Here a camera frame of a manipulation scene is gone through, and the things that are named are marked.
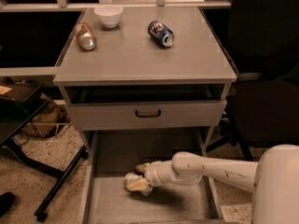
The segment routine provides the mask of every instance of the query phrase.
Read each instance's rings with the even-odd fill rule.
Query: white bowl
[[[99,21],[107,28],[116,27],[121,21],[123,8],[117,5],[102,5],[94,10]]]

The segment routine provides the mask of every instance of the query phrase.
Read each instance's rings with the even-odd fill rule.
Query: black handle
[[[138,112],[138,110],[136,110],[135,115],[139,118],[157,118],[157,117],[161,116],[161,110],[159,109],[156,114],[152,114],[152,115],[141,115]]]

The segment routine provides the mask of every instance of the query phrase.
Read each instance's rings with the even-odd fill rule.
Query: floor
[[[33,159],[63,170],[81,146],[81,139],[73,127],[64,126],[56,136],[48,139],[30,137],[22,146],[22,150]],[[257,159],[263,152],[252,151]],[[242,154],[239,147],[226,145],[210,152],[209,156],[240,159]],[[77,223],[86,167],[86,160],[78,163],[48,207],[48,218],[45,223]],[[16,161],[0,157],[0,183],[0,193],[11,191],[16,195],[13,207],[0,218],[0,223],[39,223],[36,221],[34,212],[48,194],[55,179]],[[227,222],[250,224],[252,195],[218,181],[216,187],[224,219]]]

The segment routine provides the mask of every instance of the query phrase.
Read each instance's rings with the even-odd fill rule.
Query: can
[[[85,22],[79,22],[75,26],[75,36],[83,49],[95,48],[96,38],[93,35],[92,29]]]
[[[159,21],[152,21],[149,24],[148,32],[156,43],[166,48],[171,47],[175,40],[174,33]]]

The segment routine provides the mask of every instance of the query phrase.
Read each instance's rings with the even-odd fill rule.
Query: blue can
[[[156,43],[166,48],[171,47],[175,40],[174,33],[159,21],[152,21],[149,24],[148,32]]]

